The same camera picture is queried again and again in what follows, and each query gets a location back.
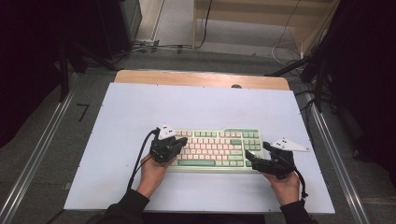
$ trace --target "white tabletop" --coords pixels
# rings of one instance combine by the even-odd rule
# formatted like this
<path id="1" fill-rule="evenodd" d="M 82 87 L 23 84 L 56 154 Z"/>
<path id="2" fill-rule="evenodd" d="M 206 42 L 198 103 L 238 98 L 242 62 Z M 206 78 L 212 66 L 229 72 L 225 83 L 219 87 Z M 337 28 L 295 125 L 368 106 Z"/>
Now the white tabletop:
<path id="1" fill-rule="evenodd" d="M 64 209 L 106 209 L 117 203 L 146 135 L 164 122 L 175 129 L 259 128 L 263 141 L 286 137 L 311 148 L 292 91 L 111 83 Z M 312 148 L 294 152 L 294 160 L 309 194 L 306 210 L 334 213 Z M 280 210 L 269 182 L 260 174 L 167 173 L 146 211 L 255 214 Z"/>

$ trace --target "table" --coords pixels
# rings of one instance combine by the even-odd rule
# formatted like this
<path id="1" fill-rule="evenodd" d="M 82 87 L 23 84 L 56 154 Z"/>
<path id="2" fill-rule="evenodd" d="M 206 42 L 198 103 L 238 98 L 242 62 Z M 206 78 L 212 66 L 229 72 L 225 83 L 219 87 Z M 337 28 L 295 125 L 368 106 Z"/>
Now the table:
<path id="1" fill-rule="evenodd" d="M 233 84 L 244 89 L 230 88 Z M 256 97 L 264 98 L 260 104 L 252 104 Z M 246 100 L 250 108 L 228 104 L 230 99 Z M 191 102 L 206 106 L 197 109 Z M 209 113 L 215 119 L 209 119 Z M 250 119 L 257 113 L 263 119 Z M 283 77 L 120 71 L 107 90 L 64 209 L 106 209 L 117 202 L 125 192 L 143 139 L 164 119 L 171 120 L 174 128 L 257 125 L 263 139 L 273 141 L 284 133 L 311 147 L 293 93 Z M 294 159 L 307 183 L 307 211 L 334 213 L 315 153 L 295 153 Z M 133 188 L 139 178 L 137 174 Z M 146 211 L 262 214 L 279 212 L 278 207 L 268 181 L 260 174 L 168 173 Z"/>
<path id="2" fill-rule="evenodd" d="M 192 47 L 195 48 L 197 19 L 206 19 L 210 0 L 194 0 Z M 213 0 L 209 19 L 288 26 L 299 52 L 308 55 L 327 29 L 339 0 Z"/>

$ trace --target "white floor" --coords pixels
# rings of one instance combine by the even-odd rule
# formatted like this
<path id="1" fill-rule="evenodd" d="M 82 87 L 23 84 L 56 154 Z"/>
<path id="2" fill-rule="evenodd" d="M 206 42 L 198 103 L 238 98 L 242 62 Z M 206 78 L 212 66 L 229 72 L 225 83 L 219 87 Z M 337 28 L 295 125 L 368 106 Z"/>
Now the white floor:
<path id="1" fill-rule="evenodd" d="M 160 41 L 159 45 L 191 45 L 193 0 L 163 0 L 163 10 L 152 40 Z M 143 5 L 162 0 L 141 0 Z M 142 12 L 143 18 L 157 18 Z M 197 20 L 196 46 L 200 46 L 204 36 L 205 20 Z M 220 52 L 261 57 L 279 60 L 299 59 L 288 29 L 284 26 L 262 25 L 230 21 L 207 22 L 205 43 L 198 49 L 208 52 Z"/>

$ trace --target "person's left hand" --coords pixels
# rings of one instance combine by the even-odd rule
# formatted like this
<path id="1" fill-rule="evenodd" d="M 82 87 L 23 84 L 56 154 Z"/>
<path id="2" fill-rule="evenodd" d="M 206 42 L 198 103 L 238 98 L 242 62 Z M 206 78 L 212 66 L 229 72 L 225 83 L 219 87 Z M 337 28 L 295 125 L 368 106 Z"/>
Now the person's left hand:
<path id="1" fill-rule="evenodd" d="M 152 193 L 154 193 L 155 189 L 157 189 L 161 182 L 163 182 L 163 178 L 165 177 L 166 169 L 174 160 L 166 163 L 158 163 L 148 154 L 145 158 L 143 158 L 140 163 L 142 165 L 142 173 L 140 176 L 140 184 L 137 187 L 137 192 L 146 196 L 147 198 L 151 197 Z"/>

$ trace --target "desk leg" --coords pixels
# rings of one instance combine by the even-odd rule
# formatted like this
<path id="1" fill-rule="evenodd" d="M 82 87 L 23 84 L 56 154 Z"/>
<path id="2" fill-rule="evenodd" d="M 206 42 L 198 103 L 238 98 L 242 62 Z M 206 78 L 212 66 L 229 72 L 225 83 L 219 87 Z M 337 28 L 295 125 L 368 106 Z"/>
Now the desk leg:
<path id="1" fill-rule="evenodd" d="M 192 48 L 195 49 L 195 35 L 196 35 L 196 28 L 197 28 L 197 0 L 194 0 L 194 9 L 193 9 L 193 16 L 192 16 Z"/>

